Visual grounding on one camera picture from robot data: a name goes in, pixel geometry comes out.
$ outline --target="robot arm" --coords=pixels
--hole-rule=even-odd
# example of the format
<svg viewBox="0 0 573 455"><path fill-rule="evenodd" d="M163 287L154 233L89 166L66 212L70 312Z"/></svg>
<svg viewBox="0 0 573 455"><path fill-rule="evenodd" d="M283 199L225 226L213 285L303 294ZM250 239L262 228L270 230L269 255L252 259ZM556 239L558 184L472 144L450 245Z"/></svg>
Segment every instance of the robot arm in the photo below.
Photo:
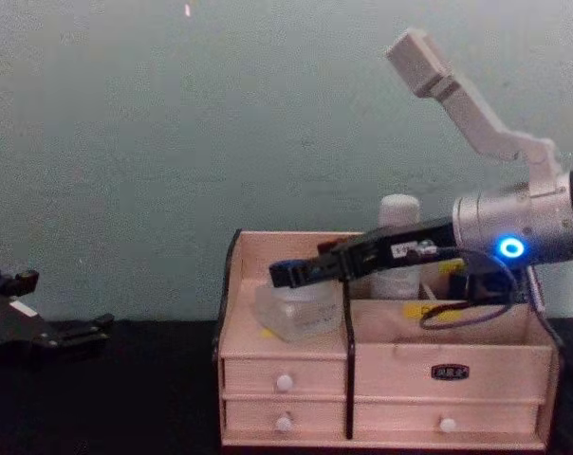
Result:
<svg viewBox="0 0 573 455"><path fill-rule="evenodd" d="M511 269L573 259L573 172L562 172L554 143L509 130L473 86L454 75L425 32L407 30L387 57L413 93L443 105L477 153L506 161L522 155L529 181L465 195L455 201L452 219L376 229L317 258L273 264L274 286L350 281L458 255L471 270L483 268L471 252L497 258Z"/></svg>

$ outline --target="wooden compartment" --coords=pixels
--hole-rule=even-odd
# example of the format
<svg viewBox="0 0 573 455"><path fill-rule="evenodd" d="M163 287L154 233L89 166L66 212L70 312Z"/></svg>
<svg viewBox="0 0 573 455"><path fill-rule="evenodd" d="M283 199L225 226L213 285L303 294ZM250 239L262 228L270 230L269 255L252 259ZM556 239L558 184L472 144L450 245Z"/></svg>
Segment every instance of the wooden compartment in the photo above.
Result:
<svg viewBox="0 0 573 455"><path fill-rule="evenodd" d="M403 303L352 301L357 397L545 402L553 348L527 336L537 320L526 305L483 324L428 331L403 314ZM494 311L466 310L461 318ZM434 366L450 364L468 367L468 377L432 378Z"/></svg>
<svg viewBox="0 0 573 455"><path fill-rule="evenodd" d="M293 428L288 432L276 431L276 421L288 414ZM228 430L274 432L283 439L293 439L298 433L333 432L343 427L345 404L343 402L309 401L227 401Z"/></svg>
<svg viewBox="0 0 573 455"><path fill-rule="evenodd" d="M342 360L227 359L226 393L288 393L345 395ZM292 387L279 391L278 378L287 375Z"/></svg>
<svg viewBox="0 0 573 455"><path fill-rule="evenodd" d="M537 405L505 403L357 403L355 428L362 431L418 431L445 433L440 423L453 421L455 432L498 432L532 434Z"/></svg>
<svg viewBox="0 0 573 455"><path fill-rule="evenodd" d="M351 325L329 334L287 343L257 322L254 291L267 281L270 264L315 256L317 244L351 235L234 236L213 349L224 451L545 452L560 370L549 326L528 305L518 305L471 327L420 329L407 307L444 302L449 268L443 264L423 267L426 300L369 300L368 280L351 283ZM483 311L488 310L467 310L461 317ZM432 379L433 367L451 364L466 366L468 377ZM285 373L293 387L278 392L276 380ZM275 429L284 412L293 416L288 433ZM443 419L454 420L456 428L443 431Z"/></svg>

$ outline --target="drawer knob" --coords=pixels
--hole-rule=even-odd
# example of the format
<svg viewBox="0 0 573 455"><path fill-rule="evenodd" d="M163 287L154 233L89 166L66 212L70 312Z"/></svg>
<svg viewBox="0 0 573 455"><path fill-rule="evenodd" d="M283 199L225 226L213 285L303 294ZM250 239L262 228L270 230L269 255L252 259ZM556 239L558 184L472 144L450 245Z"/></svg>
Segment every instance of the drawer knob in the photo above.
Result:
<svg viewBox="0 0 573 455"><path fill-rule="evenodd" d="M294 385L293 378L288 374L282 374L276 379L276 389L278 391L290 391Z"/></svg>
<svg viewBox="0 0 573 455"><path fill-rule="evenodd" d="M288 412L278 417L276 421L276 429L281 433L287 433L293 430L293 420Z"/></svg>
<svg viewBox="0 0 573 455"><path fill-rule="evenodd" d="M455 429L457 428L457 423L454 421L454 419L442 419L440 421L440 430L443 433L451 433L452 431L455 431Z"/></svg>

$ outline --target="green wall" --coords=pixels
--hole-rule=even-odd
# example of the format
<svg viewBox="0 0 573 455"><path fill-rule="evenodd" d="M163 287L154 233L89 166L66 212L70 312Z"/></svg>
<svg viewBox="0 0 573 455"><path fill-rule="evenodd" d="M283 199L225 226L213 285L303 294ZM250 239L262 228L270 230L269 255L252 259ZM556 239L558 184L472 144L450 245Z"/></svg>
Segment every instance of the green wall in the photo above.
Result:
<svg viewBox="0 0 573 455"><path fill-rule="evenodd" d="M573 1L0 0L0 268L52 319L212 319L237 228L365 230L526 178L477 156L383 53L430 31L573 167ZM573 315L573 263L542 269Z"/></svg>

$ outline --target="label on drawer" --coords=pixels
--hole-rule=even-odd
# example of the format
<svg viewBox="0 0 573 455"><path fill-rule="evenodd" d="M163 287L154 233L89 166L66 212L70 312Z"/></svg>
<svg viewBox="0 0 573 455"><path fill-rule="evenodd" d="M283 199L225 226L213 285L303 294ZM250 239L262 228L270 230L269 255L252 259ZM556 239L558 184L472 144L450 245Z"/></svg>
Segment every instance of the label on drawer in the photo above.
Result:
<svg viewBox="0 0 573 455"><path fill-rule="evenodd" d="M427 301L424 300L411 300L405 302L405 304L402 306L402 312L405 318L421 319L423 315L428 313L435 306L439 306L439 304L428 303ZM434 320L442 320L442 321L458 320L458 319L461 319L461 310L443 311L434 318Z"/></svg>
<svg viewBox="0 0 573 455"><path fill-rule="evenodd" d="M457 363L434 365L431 369L432 379L438 381L460 381L470 377L470 367Z"/></svg>

